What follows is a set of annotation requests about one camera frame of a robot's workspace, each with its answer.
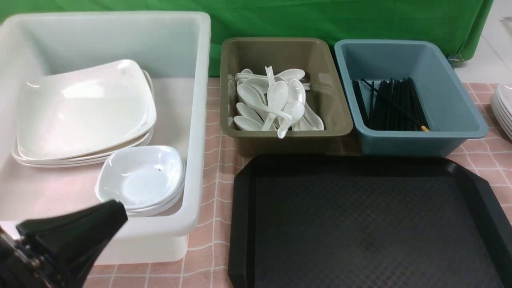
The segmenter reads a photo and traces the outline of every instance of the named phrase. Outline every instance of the white plate stack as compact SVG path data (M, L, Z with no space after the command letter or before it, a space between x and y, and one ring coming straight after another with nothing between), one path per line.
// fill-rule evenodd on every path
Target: white plate stack
M12 156L44 168L101 163L148 145L157 116L151 79L132 60L27 82L17 113Z
M490 99L499 124L512 139L512 84L500 84Z

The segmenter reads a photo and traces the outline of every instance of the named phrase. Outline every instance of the pink tablecloth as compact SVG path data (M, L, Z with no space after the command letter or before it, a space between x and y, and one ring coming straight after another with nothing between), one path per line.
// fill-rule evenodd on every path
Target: pink tablecloth
M219 126L219 80L208 88L203 198L199 223L190 235L185 258L171 263L101 265L93 268L87 288L228 288L227 259L234 175L249 161ZM500 128L489 100L497 85L467 84L489 124L484 139L468 140L449 156L485 178L512 221L512 141ZM340 140L335 151L358 152L354 138Z

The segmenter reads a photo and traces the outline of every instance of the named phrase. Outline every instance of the plastic tub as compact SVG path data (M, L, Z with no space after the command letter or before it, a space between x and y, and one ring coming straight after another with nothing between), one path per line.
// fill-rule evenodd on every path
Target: plastic tub
M228 76L245 68L265 75L265 66L274 74L300 68L310 76L311 91L306 102L322 118L325 131L290 131L279 139L271 131L240 131L228 118L236 116L236 93L228 93ZM315 38L231 38L222 44L221 56L221 118L224 134L233 137L242 156L260 154L325 153L333 141L352 131L345 94L327 44Z
M482 138L488 126L439 48L406 40L342 40L334 46L339 73L366 155L446 157L467 139ZM363 124L352 80L411 77L430 132L375 131ZM360 82L367 111L370 89Z
M151 145L168 145L187 162L177 203L154 217L130 218L97 263L177 261L198 221L202 194L210 18L201 12L98 12L17 15L0 27L0 224L14 233L27 218L99 203L102 164L43 169L10 155L21 83L120 59L153 79L157 122Z

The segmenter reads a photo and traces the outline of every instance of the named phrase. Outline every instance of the white plastic tub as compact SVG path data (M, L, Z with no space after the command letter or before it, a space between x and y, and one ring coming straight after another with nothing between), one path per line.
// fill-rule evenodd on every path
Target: white plastic tub
M152 145L170 145L187 162L185 191L170 210L130 218L97 264L177 261L198 220L206 121L210 18L201 12L25 14L0 27L0 224L14 234L27 218L99 203L101 164L30 168L11 157L20 85L42 76L132 59L155 86Z

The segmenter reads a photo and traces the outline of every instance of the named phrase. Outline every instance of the green backdrop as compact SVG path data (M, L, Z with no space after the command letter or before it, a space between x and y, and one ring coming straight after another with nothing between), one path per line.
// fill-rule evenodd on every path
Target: green backdrop
M0 0L0 19L29 12L189 10L211 17L210 76L222 42L236 36L430 41L473 57L492 0Z

